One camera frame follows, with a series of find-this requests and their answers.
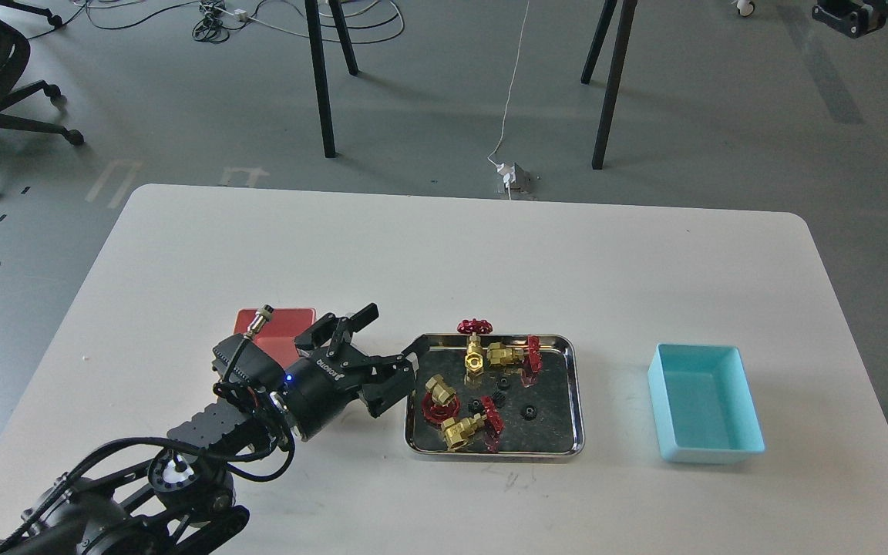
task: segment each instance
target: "red valve handle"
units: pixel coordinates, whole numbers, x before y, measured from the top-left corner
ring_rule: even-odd
[[[526,354],[530,359],[530,372],[539,372],[543,368],[543,361],[540,360],[539,337],[526,336]]]
[[[461,320],[461,324],[458,324],[458,333],[465,335],[490,334],[493,333],[493,325],[489,323],[489,320]]]
[[[441,422],[444,422],[445,419],[457,417],[459,410],[461,410],[461,401],[458,400],[457,395],[447,405],[435,405],[430,398],[430,393],[424,395],[423,401],[420,402],[423,418],[435,428],[440,428]]]
[[[493,401],[493,398],[487,395],[483,396],[482,407],[486,409],[486,424],[489,424],[491,431],[496,433],[496,435],[503,433],[505,422],[503,422],[503,417],[501,417],[500,411],[496,408],[496,401]]]

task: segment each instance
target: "light blue plastic bin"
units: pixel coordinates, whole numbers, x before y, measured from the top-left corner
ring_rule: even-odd
[[[736,347],[656,345],[649,396],[671,463],[739,463],[765,451]]]

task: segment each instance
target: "connector plug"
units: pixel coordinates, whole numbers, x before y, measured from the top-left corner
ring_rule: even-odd
[[[530,180],[532,178],[519,164],[500,164],[496,166],[496,172],[503,178],[503,186],[499,189],[500,193],[526,194],[530,192]]]

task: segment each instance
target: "red valve handwheel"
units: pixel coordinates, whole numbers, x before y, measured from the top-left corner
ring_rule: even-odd
[[[461,320],[461,324],[458,324],[458,333],[459,334],[490,334],[493,333],[493,325],[489,323],[489,320]]]

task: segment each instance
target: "white table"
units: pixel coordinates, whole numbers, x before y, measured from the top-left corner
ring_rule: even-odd
[[[240,308],[370,301],[373,354],[469,317],[569,338],[584,450],[428,461],[402,403],[355,403],[281,480],[237,480],[251,522],[221,553],[888,553],[888,428],[798,217],[167,185],[131,197],[3,433],[0,538],[94,446],[210,402]],[[660,459],[659,341],[740,347],[765,454]]]

